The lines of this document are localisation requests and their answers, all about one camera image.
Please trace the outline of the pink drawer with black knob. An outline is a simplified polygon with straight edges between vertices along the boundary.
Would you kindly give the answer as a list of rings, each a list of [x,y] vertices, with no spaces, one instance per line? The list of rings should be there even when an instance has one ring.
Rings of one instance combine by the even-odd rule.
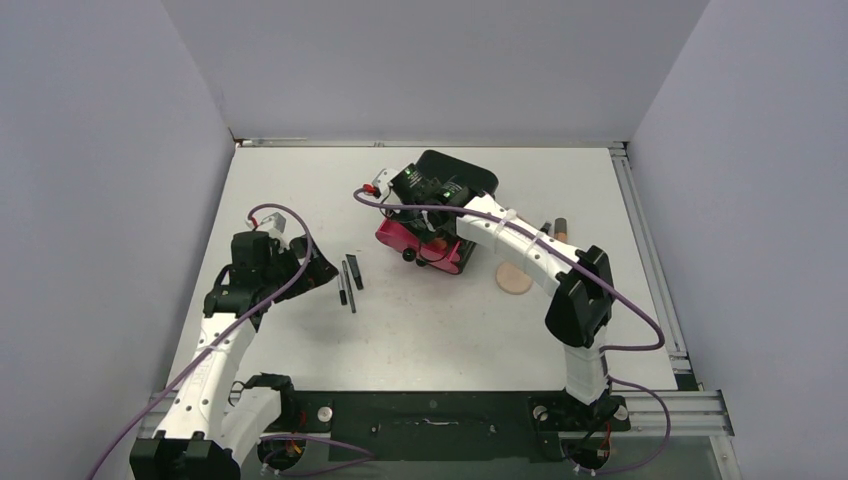
[[[438,255],[429,251],[427,243],[421,243],[406,231],[393,218],[386,217],[375,232],[376,239],[383,245],[399,252],[406,262],[414,262],[419,267],[432,267],[451,275],[463,272],[473,246],[470,241],[458,237],[458,241],[449,244],[448,249]]]

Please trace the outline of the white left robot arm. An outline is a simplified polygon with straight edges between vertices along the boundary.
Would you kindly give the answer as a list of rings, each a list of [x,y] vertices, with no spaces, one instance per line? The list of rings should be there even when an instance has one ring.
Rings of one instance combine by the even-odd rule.
[[[269,308],[334,280],[338,269],[310,234],[303,251],[280,233],[233,236],[231,260],[203,301],[195,354],[177,380],[176,396],[149,438],[135,442],[130,467],[137,479],[238,479],[245,459],[269,426],[289,428],[297,401],[285,375],[257,374],[236,403],[232,385]]]

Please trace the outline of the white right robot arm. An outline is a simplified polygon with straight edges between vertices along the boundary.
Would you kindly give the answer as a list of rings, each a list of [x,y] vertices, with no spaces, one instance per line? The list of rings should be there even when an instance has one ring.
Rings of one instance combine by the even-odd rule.
[[[375,236],[420,266],[458,275],[479,246],[514,265],[550,297],[545,324],[565,350],[567,419],[589,428],[605,413],[610,381],[602,349],[613,295],[609,258],[580,250],[500,205],[498,177],[453,157],[384,168],[367,191],[384,220]]]

